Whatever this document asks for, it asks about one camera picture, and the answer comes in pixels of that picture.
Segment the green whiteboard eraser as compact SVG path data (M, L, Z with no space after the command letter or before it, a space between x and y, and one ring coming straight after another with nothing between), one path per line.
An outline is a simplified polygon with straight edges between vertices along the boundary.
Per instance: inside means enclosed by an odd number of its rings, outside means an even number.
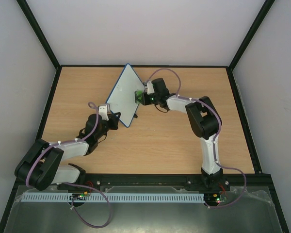
M141 90L137 90L137 91L135 91L134 94L135 94L135 102L143 104L144 103L144 101L143 101L144 92Z

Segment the blue framed whiteboard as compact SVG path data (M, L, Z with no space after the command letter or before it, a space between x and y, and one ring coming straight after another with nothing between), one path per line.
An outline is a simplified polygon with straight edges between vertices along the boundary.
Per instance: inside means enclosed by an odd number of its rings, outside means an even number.
M121 113L119 120L126 128L130 127L139 106L135 100L135 92L144 90L142 80L132 66L126 64L106 99L112 113Z

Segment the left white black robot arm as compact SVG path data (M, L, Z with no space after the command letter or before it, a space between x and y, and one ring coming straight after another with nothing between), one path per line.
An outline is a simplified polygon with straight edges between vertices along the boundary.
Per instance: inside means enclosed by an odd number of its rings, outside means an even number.
M60 163L92 153L101 137L107 136L109 130L118 129L120 116L120 112L108 113L105 120L101 115L90 115L85 128L73 140L55 143L36 140L16 166L15 176L39 191L52 184L75 183L83 169L74 164L62 166Z

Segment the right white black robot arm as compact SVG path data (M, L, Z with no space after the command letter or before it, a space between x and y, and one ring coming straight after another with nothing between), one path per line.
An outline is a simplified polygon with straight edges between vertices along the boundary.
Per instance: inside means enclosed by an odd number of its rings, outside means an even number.
M222 121L207 96L193 99L170 93L162 78L148 81L144 91L135 91L135 100L142 105L159 105L167 111L185 113L189 119L195 136L200 138L202 149L202 185L207 190L213 190L219 184L220 167L218 155L218 137Z

